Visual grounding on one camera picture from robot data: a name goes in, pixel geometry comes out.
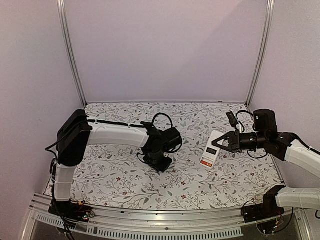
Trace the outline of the white remote control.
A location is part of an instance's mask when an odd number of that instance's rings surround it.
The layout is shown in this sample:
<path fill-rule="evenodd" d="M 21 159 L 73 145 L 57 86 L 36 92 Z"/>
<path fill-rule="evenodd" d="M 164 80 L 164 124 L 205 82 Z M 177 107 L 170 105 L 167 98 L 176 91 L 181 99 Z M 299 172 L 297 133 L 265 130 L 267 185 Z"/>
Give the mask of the white remote control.
<path fill-rule="evenodd" d="M 211 132 L 211 135 L 208 139 L 208 142 L 204 148 L 204 151 L 203 151 L 203 154 L 202 154 L 202 157 L 200 158 L 200 161 L 199 163 L 201 164 L 201 161 L 204 161 L 204 162 L 208 162 L 208 163 L 211 163 L 215 164 L 216 160 L 218 159 L 218 156 L 220 154 L 220 148 L 217 148 L 215 146 L 212 145 L 212 141 L 223 136 L 224 134 L 222 132 L 219 132 L 219 131 L 216 131 L 216 130 L 213 130 Z"/>

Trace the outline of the orange AA battery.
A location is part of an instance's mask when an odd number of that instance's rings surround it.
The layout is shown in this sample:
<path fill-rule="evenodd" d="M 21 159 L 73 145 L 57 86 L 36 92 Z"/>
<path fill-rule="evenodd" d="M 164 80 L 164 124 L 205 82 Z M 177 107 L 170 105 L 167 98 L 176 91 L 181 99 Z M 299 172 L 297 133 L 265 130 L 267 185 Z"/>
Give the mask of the orange AA battery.
<path fill-rule="evenodd" d="M 201 161 L 200 162 L 203 166 L 206 166 L 208 168 L 212 168 L 213 167 L 213 164 L 210 163 L 210 162 L 206 162 L 206 161 Z"/>

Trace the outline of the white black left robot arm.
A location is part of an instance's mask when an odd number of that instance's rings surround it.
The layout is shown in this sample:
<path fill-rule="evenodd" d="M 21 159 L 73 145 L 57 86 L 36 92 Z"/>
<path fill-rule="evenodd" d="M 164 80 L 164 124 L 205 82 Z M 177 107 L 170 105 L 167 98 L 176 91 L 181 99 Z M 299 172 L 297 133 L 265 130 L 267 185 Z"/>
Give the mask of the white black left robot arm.
<path fill-rule="evenodd" d="M 173 124 L 166 130 L 160 130 L 153 120 L 129 124 L 90 118 L 83 109 L 76 110 L 58 131 L 56 142 L 45 148 L 47 152 L 55 149 L 51 167 L 52 198 L 56 201 L 55 209 L 63 217 L 70 217 L 75 211 L 69 202 L 73 177 L 87 146 L 91 145 L 139 148 L 139 160 L 163 173 L 173 162 L 168 155 L 178 152 L 183 140 Z"/>

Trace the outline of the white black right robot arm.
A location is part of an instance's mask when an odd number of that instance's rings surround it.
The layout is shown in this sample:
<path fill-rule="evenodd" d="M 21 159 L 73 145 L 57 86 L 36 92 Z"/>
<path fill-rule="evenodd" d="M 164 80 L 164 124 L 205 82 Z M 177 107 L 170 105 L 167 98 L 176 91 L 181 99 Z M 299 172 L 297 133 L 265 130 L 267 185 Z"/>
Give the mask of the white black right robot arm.
<path fill-rule="evenodd" d="M 297 134 L 279 132 L 275 112 L 270 109 L 258 109 L 252 113 L 253 132 L 241 133 L 238 129 L 230 131 L 211 144 L 230 153 L 256 151 L 263 149 L 275 158 L 294 164 L 312 175 L 320 176 L 320 152 L 308 146 Z M 262 218 L 269 218 L 285 207 L 320 209 L 319 188 L 292 188 L 277 185 L 263 196 L 258 207 Z"/>

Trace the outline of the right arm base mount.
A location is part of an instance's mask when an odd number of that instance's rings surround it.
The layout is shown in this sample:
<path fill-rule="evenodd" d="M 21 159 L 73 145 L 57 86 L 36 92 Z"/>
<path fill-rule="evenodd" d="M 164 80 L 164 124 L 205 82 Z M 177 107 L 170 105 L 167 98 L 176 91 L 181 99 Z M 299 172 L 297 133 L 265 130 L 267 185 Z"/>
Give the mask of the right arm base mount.
<path fill-rule="evenodd" d="M 241 208 L 244 222 L 251 223 L 284 214 L 284 208 L 278 206 L 276 202 L 276 196 L 283 188 L 283 185 L 276 185 L 263 195 L 262 203 L 249 206 L 244 205 Z"/>

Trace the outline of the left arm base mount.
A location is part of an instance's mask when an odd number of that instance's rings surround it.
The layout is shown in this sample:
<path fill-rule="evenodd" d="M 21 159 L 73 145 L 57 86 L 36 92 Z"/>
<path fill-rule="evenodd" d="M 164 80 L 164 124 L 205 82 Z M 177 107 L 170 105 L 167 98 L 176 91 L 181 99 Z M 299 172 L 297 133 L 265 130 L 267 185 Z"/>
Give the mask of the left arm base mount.
<path fill-rule="evenodd" d="M 52 200 L 48 212 L 71 222 L 88 222 L 95 217 L 93 208 L 86 205 L 85 201 L 72 202 Z"/>

